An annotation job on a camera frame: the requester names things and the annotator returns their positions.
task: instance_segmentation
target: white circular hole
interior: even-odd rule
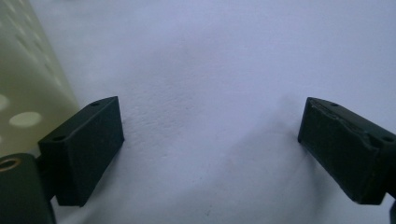
[[[23,0],[20,0],[20,4],[21,4],[21,6],[26,7],[26,5],[25,5]]]
[[[23,112],[9,120],[9,124],[18,128],[29,128],[37,125],[42,117],[37,112]]]
[[[55,79],[56,85],[62,86],[62,82],[61,82],[61,80],[58,77],[54,77],[54,79]]]
[[[41,37],[35,31],[32,31],[32,32],[33,32],[33,36],[35,37],[35,39],[41,41]]]
[[[9,105],[9,100],[5,95],[0,94],[0,111],[7,108]]]
[[[12,6],[11,3],[9,3],[7,0],[4,0],[4,3],[6,3],[6,5],[8,6],[8,8],[15,13],[15,7]]]
[[[46,59],[47,63],[51,63],[50,57],[47,54],[44,54],[44,58]]]

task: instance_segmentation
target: perforated panel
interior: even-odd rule
[[[0,0],[0,156],[24,152],[78,111],[26,0]]]

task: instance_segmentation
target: textured white surface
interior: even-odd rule
[[[32,0],[81,105],[126,142],[59,223],[388,223],[297,143],[305,98],[396,133],[394,1]]]

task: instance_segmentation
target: screw hole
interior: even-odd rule
[[[0,172],[4,172],[14,167],[18,166],[21,163],[19,158],[11,158],[4,161],[0,161]]]
[[[387,141],[387,142],[394,142],[394,139],[391,138],[391,137],[383,137],[382,139],[383,139],[384,141]]]
[[[64,140],[66,138],[66,136],[58,136],[58,137],[54,137],[54,138],[52,138],[52,141],[55,141],[55,142],[59,142],[59,141],[62,141],[62,140]]]

